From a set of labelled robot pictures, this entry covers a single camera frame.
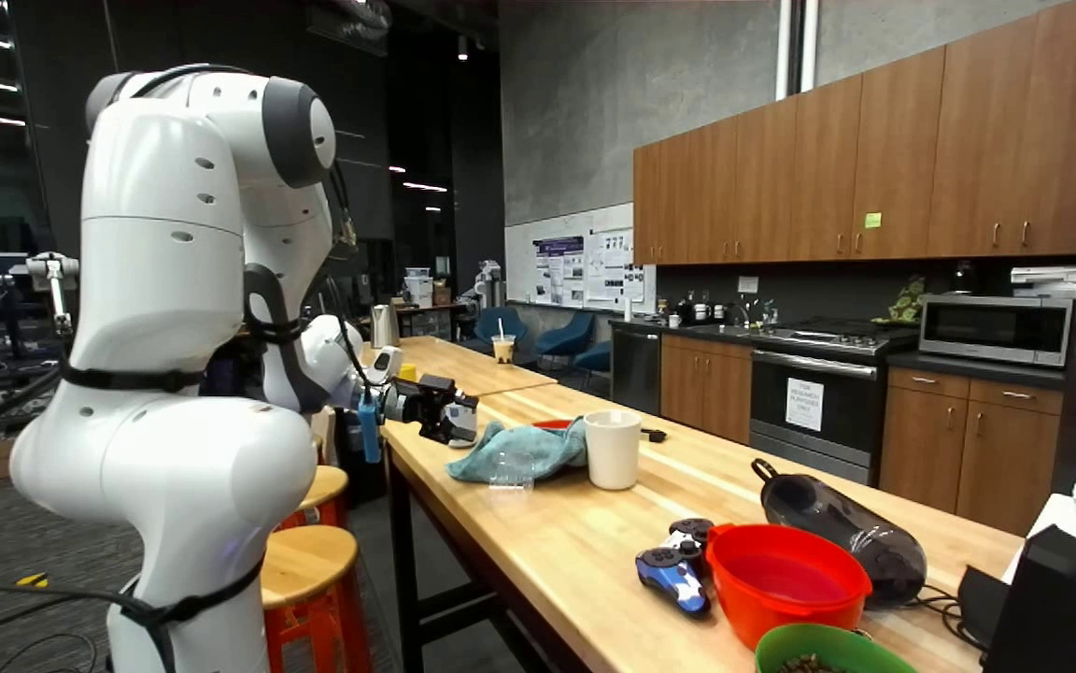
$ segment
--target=electrical outlet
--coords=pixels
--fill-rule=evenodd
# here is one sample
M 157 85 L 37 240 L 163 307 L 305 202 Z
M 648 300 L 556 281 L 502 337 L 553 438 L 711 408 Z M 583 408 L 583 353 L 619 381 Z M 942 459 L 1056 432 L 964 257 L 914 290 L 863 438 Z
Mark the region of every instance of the electrical outlet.
M 759 277 L 737 277 L 737 295 L 759 295 Z

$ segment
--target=blue object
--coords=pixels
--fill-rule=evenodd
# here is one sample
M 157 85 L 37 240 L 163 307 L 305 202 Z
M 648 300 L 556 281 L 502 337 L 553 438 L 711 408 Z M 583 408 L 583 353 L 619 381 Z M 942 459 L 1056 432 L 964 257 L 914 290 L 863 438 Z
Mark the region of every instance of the blue object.
M 369 402 L 358 402 L 354 419 L 358 419 L 362 464 L 382 464 L 385 450 L 382 450 L 377 408 Z
M 684 555 L 654 546 L 635 559 L 635 569 L 641 587 L 671 602 L 681 612 L 688 617 L 711 612 L 712 602 Z
M 569 327 L 539 337 L 539 357 L 578 357 L 589 347 L 594 313 L 577 311 Z
M 457 482 L 529 487 L 564 467 L 585 467 L 583 419 L 559 434 L 543 428 L 488 423 L 475 450 L 465 459 L 448 464 L 448 477 Z

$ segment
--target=cabinet handle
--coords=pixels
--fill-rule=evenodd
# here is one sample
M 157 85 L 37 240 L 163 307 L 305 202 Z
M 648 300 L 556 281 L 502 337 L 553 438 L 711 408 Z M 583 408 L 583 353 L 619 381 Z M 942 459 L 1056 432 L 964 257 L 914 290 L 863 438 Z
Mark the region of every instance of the cabinet handle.
M 1028 388 L 1006 388 L 1000 398 L 1006 402 L 1036 402 L 1036 394 L 1028 394 Z

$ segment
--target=white cup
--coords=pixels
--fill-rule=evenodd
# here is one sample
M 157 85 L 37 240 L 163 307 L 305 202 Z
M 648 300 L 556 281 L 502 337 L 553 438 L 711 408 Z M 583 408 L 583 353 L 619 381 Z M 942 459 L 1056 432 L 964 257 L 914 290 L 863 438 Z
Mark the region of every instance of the white cup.
M 602 489 L 630 489 L 638 482 L 638 415 L 594 410 L 585 432 L 585 480 Z

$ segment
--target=wooden stool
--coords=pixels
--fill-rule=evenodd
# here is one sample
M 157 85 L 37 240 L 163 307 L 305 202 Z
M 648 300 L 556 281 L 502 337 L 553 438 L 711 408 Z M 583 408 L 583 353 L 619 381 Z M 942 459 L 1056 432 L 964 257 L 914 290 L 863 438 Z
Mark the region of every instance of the wooden stool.
M 345 526 L 282 526 L 260 569 L 269 671 L 283 673 L 283 642 L 309 640 L 314 673 L 369 673 L 354 590 L 358 541 Z
M 314 482 L 299 500 L 299 514 L 290 514 L 282 526 L 299 526 L 299 524 L 331 524 L 345 526 L 345 489 L 349 489 L 349 473 L 331 464 L 314 467 Z

